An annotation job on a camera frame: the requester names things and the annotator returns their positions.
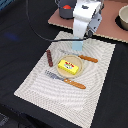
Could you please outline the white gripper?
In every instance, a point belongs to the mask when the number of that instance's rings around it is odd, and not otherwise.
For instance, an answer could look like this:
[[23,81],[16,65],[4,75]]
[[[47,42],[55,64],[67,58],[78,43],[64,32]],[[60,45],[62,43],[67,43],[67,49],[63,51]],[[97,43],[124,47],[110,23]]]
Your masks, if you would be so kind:
[[101,16],[101,1],[78,1],[73,11],[73,35],[80,39],[91,37],[98,29]]

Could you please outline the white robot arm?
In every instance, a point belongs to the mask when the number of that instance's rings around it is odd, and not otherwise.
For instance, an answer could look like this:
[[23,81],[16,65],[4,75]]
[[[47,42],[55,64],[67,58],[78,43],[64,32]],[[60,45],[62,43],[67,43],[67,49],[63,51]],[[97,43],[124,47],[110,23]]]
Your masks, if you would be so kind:
[[98,29],[104,0],[77,0],[73,11],[73,35],[80,39],[91,37]]

